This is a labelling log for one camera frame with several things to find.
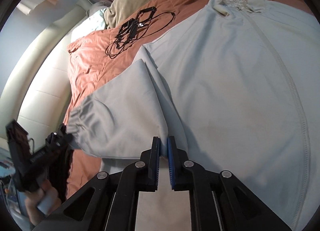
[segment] bed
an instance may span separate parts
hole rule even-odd
[[[310,9],[302,0],[273,0],[305,12],[311,13]],[[96,31],[88,36],[71,42],[72,29],[80,25],[86,18],[86,12],[90,9],[91,3],[88,0],[80,0],[74,9],[62,19],[56,21],[52,26],[45,29],[34,42],[29,46],[19,63],[11,73],[0,99],[0,147],[1,152],[10,156],[6,144],[4,126],[12,118],[18,120],[35,140],[35,150],[39,149],[43,140],[51,132],[54,132],[63,121],[68,123],[70,112],[93,91],[104,86],[107,82],[120,75],[132,63],[139,48],[148,42],[160,37],[169,28],[203,8],[208,0],[139,0],[136,3],[132,0],[115,0],[110,8],[104,12],[104,18],[109,30]],[[136,16],[136,11],[150,6],[156,6],[159,11],[167,12],[175,10],[175,20],[152,37],[137,41],[127,52],[117,59],[105,59],[105,50],[102,48],[95,51],[100,58],[95,57],[86,63],[81,63],[85,57],[90,41],[102,39],[99,42],[102,46],[108,46],[118,31],[119,26],[130,18]],[[88,65],[90,70],[84,73]],[[109,173],[122,170],[132,162],[130,159],[101,159],[89,156],[89,151],[75,150],[73,153],[69,178],[67,197],[74,194],[100,169]],[[160,203],[164,197],[165,203],[171,200],[181,207],[171,208],[166,214],[158,215],[155,222],[149,221],[152,216],[157,215],[149,208],[137,212],[137,227],[139,230],[154,229],[162,225],[166,230],[189,230],[190,219],[188,219],[188,193],[181,192],[178,195],[169,192],[164,188],[168,183],[166,173],[166,161],[161,161],[160,191],[157,194],[142,194],[139,203],[150,204],[157,200]],[[170,212],[180,211],[175,219],[170,218]]]

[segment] white pillow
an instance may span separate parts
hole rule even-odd
[[[106,28],[106,22],[104,20],[104,12],[106,9],[100,9],[92,16],[84,20],[79,26],[77,26],[71,33],[71,42],[90,34],[93,31],[103,30]]]

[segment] person's arm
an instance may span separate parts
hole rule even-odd
[[[30,222],[36,226],[38,225],[42,219],[44,218],[44,214],[38,210],[37,205],[44,198],[45,193],[52,188],[50,181],[47,179],[41,184],[40,189],[36,192],[30,193],[25,192],[27,198],[25,199],[26,210],[30,219]],[[56,197],[54,203],[52,204],[48,214],[55,211],[61,205],[61,200]]]

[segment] padded headboard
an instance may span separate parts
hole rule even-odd
[[[63,18],[44,29],[10,74],[0,97],[0,153],[9,157],[5,126],[16,119],[35,141],[35,150],[57,130],[71,97],[67,45],[92,3],[79,0]]]

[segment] jacket zipper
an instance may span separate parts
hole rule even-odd
[[[262,32],[262,30],[259,28],[259,26],[256,24],[256,22],[249,16],[245,11],[240,9],[239,7],[236,7],[237,10],[240,11],[240,13],[249,21],[249,23],[252,25],[254,30],[259,35],[260,39],[263,41],[263,43],[266,45],[268,50],[271,52],[273,57],[275,58],[276,62],[278,63],[278,66],[280,67],[281,72],[283,73],[287,84],[289,86],[295,108],[297,110],[299,119],[300,119],[300,125],[301,125],[301,133],[302,133],[302,140],[303,140],[303,151],[304,151],[304,172],[303,172],[303,183],[302,188],[297,204],[297,209],[292,221],[292,224],[290,228],[292,230],[295,230],[298,224],[298,220],[301,214],[302,206],[306,197],[308,184],[309,184],[309,175],[310,175],[310,139],[309,139],[309,131],[308,131],[308,123],[307,118],[305,115],[305,112],[303,110],[303,106],[301,104],[301,100],[297,91],[297,88],[295,86],[295,83],[292,79],[292,76],[288,72],[285,64],[283,63],[283,60],[279,53],[276,51],[274,46],[271,44],[271,42],[268,40],[266,35]]]

